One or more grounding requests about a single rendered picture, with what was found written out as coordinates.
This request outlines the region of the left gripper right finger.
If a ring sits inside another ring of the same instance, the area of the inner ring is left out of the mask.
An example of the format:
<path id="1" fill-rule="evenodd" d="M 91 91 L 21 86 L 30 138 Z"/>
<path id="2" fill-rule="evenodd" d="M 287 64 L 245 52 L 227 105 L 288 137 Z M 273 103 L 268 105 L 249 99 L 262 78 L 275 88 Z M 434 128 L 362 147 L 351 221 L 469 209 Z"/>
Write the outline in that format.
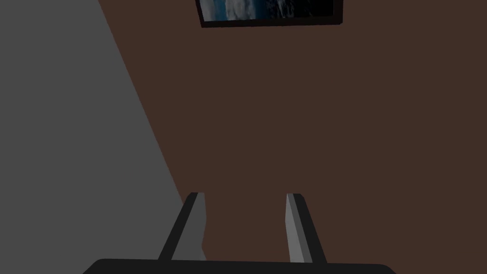
<path id="1" fill-rule="evenodd" d="M 287 194 L 285 229 L 292 263 L 327 263 L 307 203 L 302 194 Z"/>

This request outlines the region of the black framed blue picture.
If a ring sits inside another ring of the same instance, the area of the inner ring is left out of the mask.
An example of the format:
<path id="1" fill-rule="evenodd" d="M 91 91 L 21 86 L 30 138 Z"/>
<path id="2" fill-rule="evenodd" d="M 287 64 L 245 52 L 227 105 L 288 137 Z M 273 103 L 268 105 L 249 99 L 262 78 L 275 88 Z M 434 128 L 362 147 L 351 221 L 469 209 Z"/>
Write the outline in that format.
<path id="1" fill-rule="evenodd" d="M 203 28 L 340 25 L 344 0 L 195 0 Z"/>

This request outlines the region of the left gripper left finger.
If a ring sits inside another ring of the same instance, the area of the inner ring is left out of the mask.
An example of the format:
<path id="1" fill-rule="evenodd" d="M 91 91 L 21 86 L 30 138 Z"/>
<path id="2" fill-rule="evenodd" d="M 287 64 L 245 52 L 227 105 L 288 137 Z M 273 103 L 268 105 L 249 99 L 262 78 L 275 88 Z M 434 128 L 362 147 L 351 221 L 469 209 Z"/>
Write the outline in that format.
<path id="1" fill-rule="evenodd" d="M 202 248 L 205 227 L 205 195 L 191 192 L 183 203 L 158 259 L 205 261 Z"/>

